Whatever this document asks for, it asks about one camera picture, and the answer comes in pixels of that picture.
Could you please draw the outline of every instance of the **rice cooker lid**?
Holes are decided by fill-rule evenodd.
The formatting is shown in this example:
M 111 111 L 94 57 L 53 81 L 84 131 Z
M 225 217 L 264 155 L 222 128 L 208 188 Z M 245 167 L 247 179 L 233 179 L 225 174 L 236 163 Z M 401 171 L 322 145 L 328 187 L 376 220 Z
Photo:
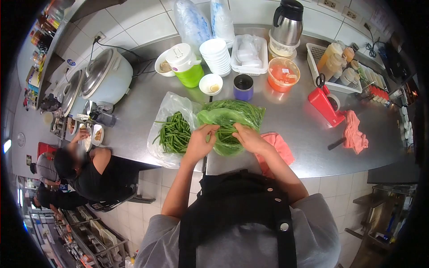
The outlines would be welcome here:
M 112 61 L 114 50 L 112 48 L 103 50 L 93 61 L 88 64 L 86 78 L 82 85 L 82 95 L 92 94 L 104 79 L 108 67 Z
M 170 66 L 174 67 L 189 61 L 192 54 L 193 52 L 190 48 L 190 45 L 182 43 L 170 48 L 165 59 L 170 64 Z
M 64 97 L 61 102 L 61 109 L 64 113 L 68 114 L 68 111 L 73 106 L 77 94 L 79 93 L 79 81 L 83 70 L 79 70 L 73 74 L 70 78 L 69 83 L 64 88 Z

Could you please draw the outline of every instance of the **kitchen counter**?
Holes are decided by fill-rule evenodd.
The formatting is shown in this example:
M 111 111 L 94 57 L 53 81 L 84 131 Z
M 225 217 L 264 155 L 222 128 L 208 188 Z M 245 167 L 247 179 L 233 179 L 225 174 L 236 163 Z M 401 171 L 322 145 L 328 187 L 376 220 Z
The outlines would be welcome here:
M 398 161 L 405 154 L 397 120 L 401 122 L 395 106 L 386 108 L 374 101 L 359 102 L 353 94 L 331 91 L 340 100 L 340 110 L 352 109 L 360 119 L 359 130 L 366 134 L 369 148 L 356 155 L 353 149 L 342 145 L 328 151 L 327 146 L 342 138 L 345 120 L 337 127 L 327 126 L 327 121 L 314 108 L 307 97 L 315 89 L 307 62 L 307 54 L 298 53 L 293 60 L 301 78 L 289 93 L 274 91 L 267 82 L 268 74 L 252 77 L 254 95 L 249 103 L 266 108 L 261 133 L 277 132 L 289 145 L 295 162 L 291 169 L 299 178 L 321 177 L 360 172 Z M 232 72 L 224 78 L 222 91 L 213 101 L 233 99 Z M 256 157 L 244 152 L 235 157 L 222 157 L 211 151 L 207 156 L 207 175 L 218 175 L 240 169 L 260 173 Z
M 187 88 L 176 77 L 164 77 L 156 72 L 141 74 L 133 79 L 128 94 L 115 105 L 116 123 L 113 127 L 104 127 L 102 146 L 110 148 L 115 156 L 157 165 L 147 149 L 147 139 L 168 91 L 202 104 L 209 102 L 209 96 L 198 87 Z M 72 139 L 69 131 L 66 139 Z M 194 171 L 204 171 L 203 160 L 197 163 Z
M 161 47 L 163 50 L 177 42 L 180 40 L 168 39 L 149 47 Z M 261 133 L 278 132 L 289 145 L 295 157 L 291 169 L 299 178 L 308 178 L 359 172 L 398 161 L 405 150 L 397 125 L 397 120 L 401 122 L 397 107 L 386 108 L 373 101 L 358 102 L 352 94 L 336 91 L 332 93 L 339 98 L 340 109 L 354 110 L 361 120 L 359 130 L 366 134 L 369 148 L 359 155 L 342 145 L 328 151 L 327 146 L 342 137 L 346 123 L 344 121 L 335 128 L 329 128 L 325 119 L 309 103 L 307 96 L 315 89 L 315 85 L 304 51 L 298 52 L 294 59 L 301 78 L 289 93 L 273 91 L 267 82 L 268 74 L 263 74 L 253 77 L 254 96 L 249 101 L 266 108 Z M 203 69 L 206 74 L 209 73 L 207 66 L 203 66 Z M 224 78 L 222 91 L 213 96 L 213 101 L 234 98 L 235 76 L 237 73 L 232 71 Z M 157 162 L 147 150 L 147 137 L 168 91 L 199 103 L 209 101 L 209 97 L 199 88 L 186 88 L 176 77 L 163 77 L 156 72 L 142 74 L 133 79 L 129 93 L 115 105 L 113 114 L 117 121 L 114 127 L 105 128 L 103 146 L 111 148 L 113 155 L 118 157 L 156 165 Z M 66 139 L 71 138 L 67 131 Z M 235 157 L 222 157 L 212 151 L 207 156 L 206 165 L 201 160 L 194 170 L 218 175 L 240 169 L 260 172 L 256 157 L 249 152 Z

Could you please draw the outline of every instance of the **purple cup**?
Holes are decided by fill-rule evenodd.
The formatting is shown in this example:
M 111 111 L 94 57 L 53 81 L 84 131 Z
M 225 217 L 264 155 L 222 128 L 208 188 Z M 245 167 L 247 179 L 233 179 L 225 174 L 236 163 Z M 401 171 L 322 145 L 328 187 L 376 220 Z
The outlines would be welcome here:
M 237 75 L 234 78 L 234 97 L 248 101 L 253 97 L 253 79 L 249 75 Z

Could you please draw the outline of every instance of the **stack of white bowls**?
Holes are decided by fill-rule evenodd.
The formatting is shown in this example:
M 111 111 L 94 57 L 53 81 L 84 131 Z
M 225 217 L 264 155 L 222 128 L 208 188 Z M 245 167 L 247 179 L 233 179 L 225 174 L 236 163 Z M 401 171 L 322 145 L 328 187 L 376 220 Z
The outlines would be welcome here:
M 199 51 L 212 73 L 220 77 L 230 74 L 231 56 L 225 40 L 220 38 L 207 40 L 201 44 Z

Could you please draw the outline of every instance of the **rice cooker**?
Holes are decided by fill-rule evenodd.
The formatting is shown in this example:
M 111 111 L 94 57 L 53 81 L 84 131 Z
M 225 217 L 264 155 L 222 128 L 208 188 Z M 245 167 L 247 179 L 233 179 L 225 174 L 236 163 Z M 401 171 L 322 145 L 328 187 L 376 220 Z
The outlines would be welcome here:
M 128 92 L 132 76 L 131 64 L 116 48 L 103 50 L 86 68 L 82 97 L 112 107 Z
M 86 100 L 82 98 L 82 93 L 80 90 L 84 78 L 85 68 L 76 71 L 63 89 L 61 110 L 63 110 L 65 117 L 67 115 L 74 117 L 78 113 L 82 113 L 82 109 L 85 107 Z

